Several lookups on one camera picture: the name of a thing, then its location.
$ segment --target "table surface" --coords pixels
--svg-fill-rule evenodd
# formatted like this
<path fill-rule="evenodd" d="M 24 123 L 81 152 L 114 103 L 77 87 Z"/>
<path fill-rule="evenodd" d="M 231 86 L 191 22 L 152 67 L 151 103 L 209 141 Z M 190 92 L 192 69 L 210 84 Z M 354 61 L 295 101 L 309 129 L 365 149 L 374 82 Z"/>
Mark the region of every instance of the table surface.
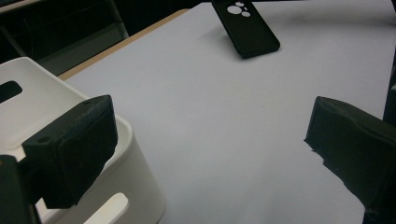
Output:
<path fill-rule="evenodd" d="M 280 51 L 242 60 L 203 3 L 66 82 L 110 94 L 131 122 L 167 201 L 161 223 L 360 224 L 362 204 L 304 138 L 319 95 L 382 117 L 391 2 L 254 5 Z"/>

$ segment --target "black phone case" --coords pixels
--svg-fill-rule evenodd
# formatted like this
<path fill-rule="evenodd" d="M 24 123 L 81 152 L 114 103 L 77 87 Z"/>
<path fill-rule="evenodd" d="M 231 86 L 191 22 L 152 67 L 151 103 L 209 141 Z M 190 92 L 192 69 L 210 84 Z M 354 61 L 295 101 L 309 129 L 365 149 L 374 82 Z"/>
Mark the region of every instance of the black phone case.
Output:
<path fill-rule="evenodd" d="M 279 41 L 251 2 L 212 0 L 212 5 L 236 51 L 243 58 L 279 50 Z M 228 7 L 239 7 L 241 13 L 233 14 L 228 11 Z"/>

